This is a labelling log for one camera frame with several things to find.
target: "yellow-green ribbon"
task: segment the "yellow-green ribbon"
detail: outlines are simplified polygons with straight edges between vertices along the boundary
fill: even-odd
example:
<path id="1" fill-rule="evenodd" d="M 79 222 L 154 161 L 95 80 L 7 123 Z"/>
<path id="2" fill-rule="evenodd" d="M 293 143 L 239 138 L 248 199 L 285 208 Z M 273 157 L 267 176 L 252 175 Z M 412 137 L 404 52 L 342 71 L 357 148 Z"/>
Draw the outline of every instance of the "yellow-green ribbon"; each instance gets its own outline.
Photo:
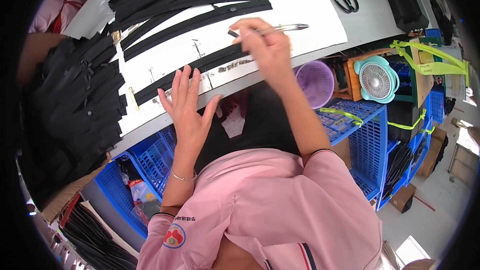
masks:
<path id="1" fill-rule="evenodd" d="M 417 126 L 417 124 L 420 122 L 420 120 L 425 119 L 425 114 L 427 114 L 427 110 L 426 110 L 426 109 L 423 109 L 420 117 L 417 119 L 417 121 L 415 121 L 415 123 L 413 123 L 413 126 L 402 125 L 402 124 L 393 123 L 393 122 L 388 122 L 388 121 L 387 121 L 387 124 L 388 124 L 388 125 L 392 125 L 392 126 L 394 126 L 394 127 L 397 127 L 397 128 L 399 128 L 399 129 L 412 130 L 412 129 L 414 129 L 414 128 Z"/>
<path id="2" fill-rule="evenodd" d="M 400 48 L 406 46 L 415 47 L 421 51 L 425 51 L 437 57 L 441 57 L 443 60 L 447 60 L 450 63 L 433 62 L 416 64 L 410 57 L 410 55 L 408 55 L 403 49 Z M 393 43 L 390 44 L 390 48 L 395 48 L 398 52 L 398 55 L 404 57 L 405 60 L 410 64 L 410 67 L 422 75 L 462 74 L 465 75 L 466 87 L 469 86 L 469 63 L 467 61 L 460 61 L 443 51 L 420 43 L 393 40 Z"/>
<path id="3" fill-rule="evenodd" d="M 360 119 L 359 117 L 349 113 L 349 112 L 346 112 L 346 111 L 341 111 L 341 110 L 336 110 L 336 109 L 330 109 L 330 108 L 327 108 L 327 107 L 321 107 L 319 109 L 320 112 L 325 112 L 325 113 L 332 113 L 332 114 L 340 114 L 340 115 L 343 115 L 343 116 L 346 116 L 348 118 L 351 118 L 353 119 L 353 124 L 355 125 L 359 125 L 360 127 L 362 127 L 362 124 L 363 124 L 363 120 Z"/>
<path id="4" fill-rule="evenodd" d="M 435 126 L 432 126 L 431 129 L 425 129 L 425 131 L 427 132 L 427 134 L 431 135 L 435 130 Z"/>

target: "ballpoint pen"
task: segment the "ballpoint pen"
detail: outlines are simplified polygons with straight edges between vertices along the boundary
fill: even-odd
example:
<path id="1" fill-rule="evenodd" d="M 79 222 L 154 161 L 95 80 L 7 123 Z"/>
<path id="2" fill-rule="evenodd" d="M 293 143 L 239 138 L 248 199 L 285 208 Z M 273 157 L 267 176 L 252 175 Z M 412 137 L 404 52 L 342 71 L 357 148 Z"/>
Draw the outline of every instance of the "ballpoint pen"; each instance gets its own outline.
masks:
<path id="1" fill-rule="evenodd" d="M 255 32 L 263 36 L 264 34 L 271 33 L 272 31 L 275 31 L 275 32 L 301 31 L 309 27 L 310 25 L 307 25 L 307 24 L 289 24 L 289 25 L 280 25 L 280 26 L 267 27 L 263 29 L 257 29 L 255 30 Z M 238 33 L 235 33 L 231 30 L 228 31 L 228 34 L 234 36 L 235 38 L 238 38 L 239 36 Z"/>

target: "hand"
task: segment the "hand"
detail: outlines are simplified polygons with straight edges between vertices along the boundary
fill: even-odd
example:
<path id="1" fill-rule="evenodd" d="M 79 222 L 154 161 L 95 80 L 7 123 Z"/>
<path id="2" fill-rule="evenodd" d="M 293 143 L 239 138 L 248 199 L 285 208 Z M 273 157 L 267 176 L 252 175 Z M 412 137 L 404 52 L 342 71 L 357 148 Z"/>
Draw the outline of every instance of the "hand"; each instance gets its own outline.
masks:
<path id="1" fill-rule="evenodd" d="M 200 71 L 195 68 L 188 86 L 192 71 L 189 65 L 183 71 L 177 70 L 172 83 L 172 102 L 167 99 L 165 91 L 158 89 L 158 96 L 165 111 L 172 117 L 177 132 L 177 148 L 186 151 L 196 159 L 200 153 L 208 131 L 212 125 L 212 118 L 217 109 L 221 95 L 216 95 L 208 102 L 203 116 L 197 113 L 198 88 L 200 86 Z"/>
<path id="2" fill-rule="evenodd" d="M 240 36 L 234 42 L 241 42 L 242 51 L 251 54 L 265 81 L 280 95 L 285 88 L 297 83 L 291 67 L 288 36 L 274 30 L 260 36 L 254 31 L 270 27 L 263 19 L 244 18 L 230 26 L 230 29 L 239 30 Z"/>

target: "small fan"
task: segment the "small fan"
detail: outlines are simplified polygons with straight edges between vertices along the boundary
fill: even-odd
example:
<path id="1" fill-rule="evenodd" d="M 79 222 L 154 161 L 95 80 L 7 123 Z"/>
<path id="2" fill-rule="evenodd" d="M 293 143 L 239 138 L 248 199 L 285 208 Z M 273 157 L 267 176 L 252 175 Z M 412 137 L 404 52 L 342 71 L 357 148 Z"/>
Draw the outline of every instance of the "small fan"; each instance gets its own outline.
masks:
<path id="1" fill-rule="evenodd" d="M 370 56 L 353 64 L 355 73 L 360 76 L 361 96 L 365 100 L 375 100 L 387 104 L 395 97 L 399 89 L 399 75 L 381 56 Z"/>

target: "white table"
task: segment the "white table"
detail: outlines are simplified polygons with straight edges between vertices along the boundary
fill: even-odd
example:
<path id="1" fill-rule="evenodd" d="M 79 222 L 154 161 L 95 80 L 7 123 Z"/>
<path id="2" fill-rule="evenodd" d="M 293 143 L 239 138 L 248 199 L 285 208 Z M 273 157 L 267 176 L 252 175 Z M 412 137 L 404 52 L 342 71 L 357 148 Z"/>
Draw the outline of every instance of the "white table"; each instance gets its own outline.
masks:
<path id="1" fill-rule="evenodd" d="M 348 42 L 294 57 L 292 58 L 293 67 L 300 66 L 306 62 L 319 59 L 348 48 L 387 37 L 404 34 L 404 32 L 398 29 L 395 25 L 394 17 L 388 0 L 358 0 L 359 11 L 350 14 L 347 14 L 341 10 L 334 1 L 332 2 L 340 21 L 343 24 L 348 37 Z M 310 4 L 312 9 L 317 8 L 314 1 L 312 1 Z M 262 80 L 263 78 L 258 71 L 249 73 L 242 77 L 236 77 L 233 75 L 231 79 L 226 79 L 223 85 L 214 86 L 207 92 L 201 94 L 198 99 L 198 107 L 205 107 L 207 102 L 217 94 L 228 96 Z M 170 116 L 168 116 L 166 113 L 163 113 L 152 120 L 141 124 L 123 136 L 122 141 L 118 142 L 110 151 L 111 156 L 115 157 L 121 154 L 133 145 L 165 128 L 171 123 L 172 121 Z"/>

